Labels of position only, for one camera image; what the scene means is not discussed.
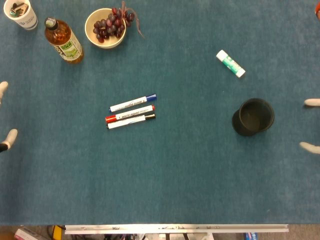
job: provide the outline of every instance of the dry erase marker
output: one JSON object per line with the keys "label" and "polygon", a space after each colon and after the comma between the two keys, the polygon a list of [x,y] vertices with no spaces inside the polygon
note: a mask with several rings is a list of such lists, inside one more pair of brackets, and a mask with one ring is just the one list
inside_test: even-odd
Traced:
{"label": "dry erase marker", "polygon": [[126,109],[126,108],[129,108],[129,107],[132,107],[132,106],[135,106],[135,105],[138,105],[138,104],[143,104],[145,102],[150,102],[150,101],[153,101],[153,100],[156,100],[156,99],[157,99],[157,95],[156,94],[139,97],[139,98],[131,100],[131,101],[127,101],[127,102],[124,102],[124,103],[120,103],[120,104],[111,106],[109,108],[109,112],[113,113],[113,112],[119,111],[121,109]]}
{"label": "dry erase marker", "polygon": [[154,105],[149,105],[149,106],[144,106],[135,110],[131,110],[131,111],[126,111],[123,113],[119,113],[116,115],[112,115],[112,116],[106,116],[105,117],[105,123],[106,124],[110,124],[113,122],[116,122],[118,120],[123,120],[123,119],[127,119],[133,116],[137,116],[137,115],[141,115],[147,112],[152,112],[154,111],[156,108]]}
{"label": "dry erase marker", "polygon": [[127,118],[124,120],[120,120],[120,121],[115,121],[112,123],[109,123],[106,127],[108,129],[114,129],[117,127],[122,127],[122,126],[126,126],[129,124],[135,124],[138,122],[143,122],[146,120],[150,120],[150,119],[155,119],[156,115],[155,114],[150,114],[150,115],[142,115],[142,116],[135,116],[135,117],[131,117],[131,118]]}
{"label": "dry erase marker", "polygon": [[225,51],[218,52],[216,57],[223,62],[228,69],[230,69],[238,78],[240,78],[246,71],[236,63]]}

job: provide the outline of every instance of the bowl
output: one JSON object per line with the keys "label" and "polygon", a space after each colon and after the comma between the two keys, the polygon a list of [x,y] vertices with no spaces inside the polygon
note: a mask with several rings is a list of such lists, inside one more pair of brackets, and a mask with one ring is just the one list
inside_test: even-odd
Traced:
{"label": "bowl", "polygon": [[124,39],[127,31],[126,23],[124,20],[122,20],[124,23],[125,29],[120,38],[117,38],[116,36],[110,36],[109,39],[104,40],[104,43],[101,43],[98,41],[96,34],[93,32],[94,24],[96,23],[96,21],[100,21],[101,19],[106,19],[108,15],[111,13],[112,13],[111,8],[100,8],[98,10],[95,10],[93,13],[91,13],[85,21],[84,31],[85,31],[86,37],[94,45],[102,49],[112,49],[118,46]]}

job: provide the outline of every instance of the paper cup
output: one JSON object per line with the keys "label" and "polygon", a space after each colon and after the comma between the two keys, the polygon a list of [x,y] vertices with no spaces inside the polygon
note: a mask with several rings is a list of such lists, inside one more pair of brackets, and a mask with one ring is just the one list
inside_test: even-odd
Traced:
{"label": "paper cup", "polygon": [[[25,3],[25,4],[28,4],[29,8],[24,15],[19,16],[19,17],[12,17],[10,15],[10,11],[11,11],[12,5],[14,3],[16,3],[18,5]],[[15,21],[17,24],[19,24],[25,30],[35,29],[38,24],[37,16],[36,16],[34,10],[32,9],[29,0],[6,0],[4,3],[4,6],[3,6],[3,11],[9,19]]]}

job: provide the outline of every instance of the black plastic cup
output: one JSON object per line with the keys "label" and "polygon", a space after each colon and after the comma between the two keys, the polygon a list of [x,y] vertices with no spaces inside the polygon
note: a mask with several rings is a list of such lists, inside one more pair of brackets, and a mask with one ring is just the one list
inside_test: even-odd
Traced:
{"label": "black plastic cup", "polygon": [[275,113],[269,103],[260,98],[244,102],[232,117],[234,130],[242,136],[263,132],[274,123]]}

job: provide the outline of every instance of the bottle cap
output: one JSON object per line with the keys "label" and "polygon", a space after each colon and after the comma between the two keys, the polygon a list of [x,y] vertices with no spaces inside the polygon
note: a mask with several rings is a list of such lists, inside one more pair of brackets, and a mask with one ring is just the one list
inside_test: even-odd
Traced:
{"label": "bottle cap", "polygon": [[44,20],[44,25],[46,28],[48,28],[49,30],[55,30],[58,27],[58,22],[54,17],[47,17]]}

